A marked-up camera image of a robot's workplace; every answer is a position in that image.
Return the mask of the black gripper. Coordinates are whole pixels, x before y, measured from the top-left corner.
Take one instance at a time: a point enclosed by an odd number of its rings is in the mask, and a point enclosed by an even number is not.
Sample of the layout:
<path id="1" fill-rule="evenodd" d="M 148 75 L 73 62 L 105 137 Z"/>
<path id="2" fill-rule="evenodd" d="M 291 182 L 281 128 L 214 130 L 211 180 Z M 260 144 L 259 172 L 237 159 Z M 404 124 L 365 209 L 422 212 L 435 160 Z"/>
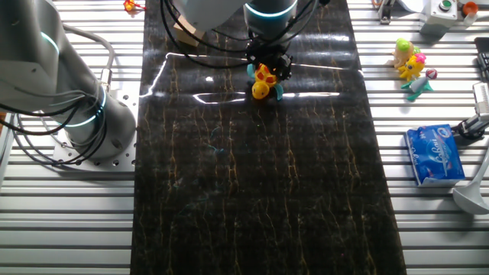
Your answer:
<path id="1" fill-rule="evenodd" d="M 291 66 L 293 56 L 287 53 L 290 43 L 275 45 L 265 45 L 259 41 L 254 41 L 248 45 L 246 57 L 250 64 L 258 66 L 265 65 L 271 74 L 275 75 L 280 81 L 291 77 Z"/>

